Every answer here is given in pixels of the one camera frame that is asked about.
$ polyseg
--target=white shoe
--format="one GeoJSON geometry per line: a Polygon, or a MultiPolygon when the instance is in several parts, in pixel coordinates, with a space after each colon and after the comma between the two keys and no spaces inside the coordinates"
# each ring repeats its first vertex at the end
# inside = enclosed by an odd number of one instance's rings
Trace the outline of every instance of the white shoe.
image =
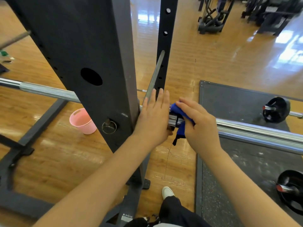
{"type": "Polygon", "coordinates": [[[171,188],[169,188],[168,186],[163,187],[162,189],[162,197],[163,200],[169,196],[174,196],[174,192],[171,190],[171,188]]]}

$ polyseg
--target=left hand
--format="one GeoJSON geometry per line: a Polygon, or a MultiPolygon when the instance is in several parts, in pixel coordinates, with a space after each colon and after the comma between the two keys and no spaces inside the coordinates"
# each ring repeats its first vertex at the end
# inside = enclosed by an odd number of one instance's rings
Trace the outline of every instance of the left hand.
{"type": "Polygon", "coordinates": [[[159,90],[156,101],[156,89],[153,89],[149,103],[145,98],[133,136],[145,140],[152,148],[167,140],[172,131],[168,130],[169,91],[159,90]]]}

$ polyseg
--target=pink bucket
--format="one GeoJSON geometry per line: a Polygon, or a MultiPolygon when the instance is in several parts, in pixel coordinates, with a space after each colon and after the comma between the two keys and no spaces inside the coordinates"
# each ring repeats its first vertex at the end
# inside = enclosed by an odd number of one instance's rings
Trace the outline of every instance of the pink bucket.
{"type": "Polygon", "coordinates": [[[97,129],[96,125],[84,108],[74,111],[69,118],[69,122],[85,135],[92,134],[97,129]]]}

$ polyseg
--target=round hole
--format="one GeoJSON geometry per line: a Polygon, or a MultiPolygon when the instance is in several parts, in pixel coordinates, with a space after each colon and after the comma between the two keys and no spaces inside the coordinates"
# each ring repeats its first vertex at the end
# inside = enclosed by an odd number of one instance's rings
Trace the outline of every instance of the round hole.
{"type": "Polygon", "coordinates": [[[82,78],[90,84],[93,84],[95,86],[100,86],[103,84],[102,78],[93,69],[82,68],[80,74],[82,78]]]}

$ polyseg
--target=blue cloth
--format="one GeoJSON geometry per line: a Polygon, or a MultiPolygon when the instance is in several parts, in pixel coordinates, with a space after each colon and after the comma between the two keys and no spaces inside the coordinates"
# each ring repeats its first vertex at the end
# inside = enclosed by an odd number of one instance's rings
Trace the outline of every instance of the blue cloth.
{"type": "MultiPolygon", "coordinates": [[[[171,106],[171,112],[173,112],[174,114],[177,115],[177,121],[179,118],[188,118],[193,125],[195,125],[195,122],[188,117],[187,114],[185,114],[185,112],[183,112],[180,107],[178,107],[175,103],[171,106]]],[[[185,138],[185,121],[183,123],[181,123],[178,131],[177,131],[177,135],[176,135],[176,138],[175,140],[173,141],[173,145],[175,146],[177,144],[177,140],[178,139],[184,139],[185,138]]]]}

